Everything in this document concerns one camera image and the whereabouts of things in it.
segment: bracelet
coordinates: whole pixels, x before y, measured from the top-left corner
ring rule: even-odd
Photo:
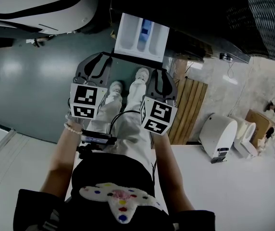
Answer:
[[[69,131],[76,133],[76,134],[82,134],[82,131],[76,131],[74,129],[72,129],[67,123],[64,123],[64,127],[67,128]]]

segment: electrical cord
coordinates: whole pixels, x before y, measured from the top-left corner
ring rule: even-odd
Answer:
[[[139,111],[135,111],[135,110],[127,110],[127,111],[124,111],[124,112],[121,112],[121,113],[117,114],[117,115],[113,118],[113,120],[112,120],[112,122],[111,122],[109,134],[111,134],[113,125],[114,125],[114,123],[116,122],[116,120],[117,120],[121,115],[123,115],[123,114],[125,114],[125,113],[138,113],[138,114],[140,114]],[[151,148],[152,148],[152,146],[153,146],[153,139],[152,139],[151,133],[150,133],[150,143],[151,143]],[[155,171],[156,171],[156,166],[157,166],[157,160],[156,160],[155,164],[152,165],[152,182],[153,182],[153,185],[155,185]]]
[[[232,79],[232,78],[234,77],[234,71],[232,70],[232,67],[233,67],[234,63],[235,63],[235,62],[233,62],[232,65],[230,65],[230,63],[228,63],[229,69],[228,69],[228,71],[227,71],[227,75],[228,75],[228,77],[229,77],[230,79]],[[233,76],[232,76],[232,77],[229,75],[229,71],[230,71],[230,70],[233,72]]]
[[[234,105],[234,107],[233,107],[233,108],[231,109],[231,111],[229,112],[228,116],[230,116],[230,115],[233,113],[235,107],[237,106],[239,100],[241,99],[242,94],[243,94],[243,91],[244,91],[244,89],[245,89],[245,86],[247,85],[247,82],[248,82],[248,79],[249,79],[249,77],[250,77],[250,74],[251,74],[251,72],[252,72],[253,67],[254,67],[254,59],[253,59],[253,64],[252,64],[251,70],[250,70],[250,72],[249,72],[249,74],[248,74],[248,77],[247,77],[247,79],[245,80],[244,86],[243,86],[243,88],[242,88],[241,94],[240,94],[239,98],[237,99],[236,104]]]
[[[191,66],[194,64],[194,62],[192,62],[192,64],[187,68],[187,70],[185,71],[185,74],[187,73],[187,71],[191,68]]]
[[[155,172],[156,172],[156,167],[157,167],[157,160],[155,161],[155,164],[152,165],[152,182],[153,186],[155,185]]]
[[[112,122],[111,122],[109,134],[111,134],[113,125],[114,125],[114,123],[116,122],[116,120],[117,120],[121,115],[123,115],[123,114],[125,114],[125,113],[138,113],[138,114],[140,114],[139,111],[135,111],[135,110],[127,110],[127,111],[124,111],[124,112],[121,112],[121,113],[117,114],[117,115],[113,118],[113,120],[112,120]]]

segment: wooden panel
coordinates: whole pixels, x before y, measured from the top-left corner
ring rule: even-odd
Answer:
[[[197,103],[199,102],[201,90],[203,89],[203,85],[204,85],[204,83],[198,82],[198,86],[197,86],[197,89],[196,89],[196,93],[194,95],[194,99],[193,99],[190,111],[187,115],[187,119],[186,119],[185,124],[183,126],[183,129],[181,131],[181,134],[180,134],[180,137],[177,141],[177,144],[182,144],[183,140],[185,139],[185,135],[187,133],[187,130],[188,130],[188,128],[190,126],[190,123],[192,121],[192,118],[194,116],[194,112],[196,110]]]
[[[191,92],[192,84],[193,84],[192,79],[186,79],[185,78],[181,81],[183,81],[185,83],[185,85],[184,85],[184,88],[182,89],[183,93],[182,93],[181,97],[179,97],[179,92],[178,92],[177,103],[179,103],[179,106],[177,106],[178,110],[177,110],[177,113],[176,113],[176,117],[174,119],[173,125],[171,127],[171,131],[169,133],[169,138],[170,138],[171,143],[173,142],[175,134],[178,130],[178,126],[179,126],[179,123],[181,121],[182,115],[185,111],[185,107],[186,107],[186,104],[187,104],[187,101],[188,101],[188,98],[189,98],[189,95],[190,95],[190,92]]]
[[[183,130],[184,126],[185,126],[185,123],[186,123],[186,120],[187,120],[187,116],[188,116],[188,114],[190,112],[190,109],[191,109],[191,106],[192,106],[192,103],[193,103],[193,100],[194,100],[194,97],[195,97],[195,93],[196,93],[196,89],[197,89],[198,85],[199,85],[199,82],[194,80],[193,84],[192,84],[192,88],[191,88],[191,92],[190,92],[189,98],[187,100],[187,103],[185,104],[184,113],[183,113],[183,115],[181,117],[178,129],[176,131],[175,137],[174,137],[173,142],[172,142],[173,144],[179,144],[178,141],[179,141],[180,135],[182,133],[182,130]]]
[[[183,79],[185,77],[185,72],[187,68],[188,60],[177,58],[174,62],[173,69],[173,78]]]
[[[180,102],[180,97],[181,97],[181,95],[182,95],[183,88],[180,88],[180,90],[179,90],[179,88],[178,88],[179,79],[175,79],[175,78],[174,78],[173,81],[174,81],[175,85],[177,86],[177,103],[176,103],[176,108],[178,108],[178,104],[179,104],[179,102]],[[168,135],[170,135],[171,128],[172,128],[172,127],[170,127],[170,128],[167,130],[167,132],[166,132]]]
[[[183,78],[182,80],[178,81],[178,86],[177,86],[178,96],[177,96],[176,108],[179,107],[180,100],[181,100],[181,97],[183,95],[183,91],[184,91],[186,82],[187,82],[187,78]]]
[[[191,132],[192,132],[192,129],[194,127],[194,124],[196,122],[196,119],[200,113],[200,108],[201,108],[201,105],[203,104],[203,101],[204,101],[204,98],[205,98],[205,95],[206,95],[206,91],[207,91],[207,88],[208,88],[208,85],[207,84],[204,84],[203,85],[203,88],[201,90],[201,94],[200,94],[200,98],[199,98],[199,101],[197,103],[197,106],[196,106],[196,109],[195,109],[195,112],[194,112],[194,115],[193,115],[193,118],[192,118],[192,121],[190,123],[190,126],[186,132],[186,135],[185,135],[185,138],[183,139],[182,141],[182,144],[186,144],[187,141],[189,140],[189,137],[191,135]]]

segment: black device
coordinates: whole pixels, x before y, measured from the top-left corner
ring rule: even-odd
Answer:
[[[117,138],[112,134],[98,133],[93,131],[82,130],[81,141],[82,146],[78,147],[79,158],[84,159],[85,155],[91,153],[92,150],[102,151],[100,145],[114,145]]]

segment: white container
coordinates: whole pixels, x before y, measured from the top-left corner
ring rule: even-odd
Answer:
[[[152,22],[146,42],[139,40],[143,18],[123,13],[114,52],[123,55],[163,61],[169,28]]]
[[[230,150],[237,132],[237,121],[224,115],[212,114],[201,129],[200,141],[212,159],[222,160]]]
[[[235,116],[229,116],[230,118],[237,121],[238,129],[234,139],[234,147],[237,151],[246,159],[255,157],[258,155],[255,147],[250,143],[250,139],[256,129],[256,124],[248,122],[245,119]]]

